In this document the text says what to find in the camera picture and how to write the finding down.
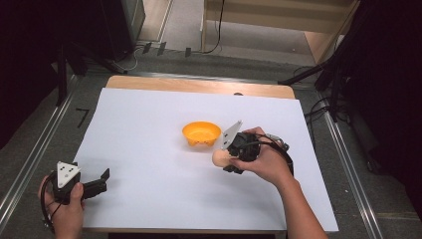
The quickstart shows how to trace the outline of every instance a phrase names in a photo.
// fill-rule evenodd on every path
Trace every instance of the white paper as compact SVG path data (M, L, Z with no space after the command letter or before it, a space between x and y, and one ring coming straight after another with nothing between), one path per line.
M86 202L84 227L286 230L276 188L251 172L215 167L213 150L189 146L183 127L261 126L289 144L295 178L325 231L337 231L300 102L258 97L103 89L75 161L82 182L107 169L107 192Z

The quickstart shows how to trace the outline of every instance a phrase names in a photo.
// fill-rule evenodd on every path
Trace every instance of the metal rail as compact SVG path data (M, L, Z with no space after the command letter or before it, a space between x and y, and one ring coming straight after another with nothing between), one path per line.
M27 187L32 175L34 174L43 154L50 143L57 127L59 126L62 118L68 109L72 100L75 89L80 83L80 78L73 75L70 79L69 93L60 107L56 107L50 117L47 125L44 127L40 137L38 138L35 146L28 155L24 165L22 166L19 174L13 181L12 186L6 193L0 204L0 235L6 227L7 222L12 216L13 211L18 205L25 188Z
M322 102L322 106L328 106L327 101ZM326 124L329 128L329 132L331 133L332 139L334 140L334 144L340 157L341 164L344 168L348 183L350 184L351 191L354 195L354 199L356 200L357 207L359 208L363 223L365 224L368 236L371 239L382 239L382 232L378 225L375 212L373 211L363 186L360 183L360 179L341 136L338 124L332 120L329 113L325 113L324 116Z

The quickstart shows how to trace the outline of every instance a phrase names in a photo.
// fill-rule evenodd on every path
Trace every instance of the person's right hand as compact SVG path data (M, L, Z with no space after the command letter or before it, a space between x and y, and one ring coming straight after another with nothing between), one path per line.
M254 127L244 132L254 133L260 141L271 142L260 127ZM257 159L251 162L242 161L238 158L231 158L230 163L242 170L253 171L260 177L276 185L282 178L292 177L286 160L269 145L261 144L260 154Z

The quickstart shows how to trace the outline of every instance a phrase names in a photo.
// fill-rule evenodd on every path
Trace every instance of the finger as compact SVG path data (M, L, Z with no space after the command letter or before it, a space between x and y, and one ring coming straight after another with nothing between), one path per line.
M84 186L80 182L78 182L77 184L75 184L74 188L72 188L70 205L81 207L81 198L83 195Z
M39 199L41 199L41 193L42 193L42 190L43 190L43 185L44 185L45 181L47 180L47 177L48 176L44 176L43 181L40 184L40 188L38 189L38 198ZM49 204L54 202L53 195L51 193L47 192L47 190L44 192L44 202L46 203L46 205L49 205Z
M246 129L246 130L244 130L244 132L255 133L255 134L265 134L264 131L259 126L254 127L254 128L250 128L250 129Z
M43 190L44 182L46 181L48 176L44 176L43 180L41 181L40 187L38 188L38 198L41 199L41 191Z
M237 167L237 168L239 168L241 170L253 171L253 168L254 168L253 163L254 163L254 161L252 161L252 162L246 162L246 161L242 161L242 160L240 160L238 158L230 158L229 160L230 160L230 163L232 165L234 165L235 167Z

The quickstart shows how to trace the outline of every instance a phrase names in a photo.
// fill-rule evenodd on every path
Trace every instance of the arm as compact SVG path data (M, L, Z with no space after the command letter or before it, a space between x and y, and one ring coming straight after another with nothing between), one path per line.
M265 134L260 127L246 132ZM291 175L286 161L276 150L263 144L255 161L245 162L231 158L230 162L242 170L257 173L277 187L285 208L289 238L327 238L308 205L299 182Z
M38 190L38 197L41 198L42 185L47 176L41 182ZM84 186L79 182L75 184L71 192L71 202L69 205L60 205L54 201L54 196L46 192L45 202L50 215L54 213L52 218L57 239L77 239L81 238L82 226L84 223L84 209L81 198L84 194Z

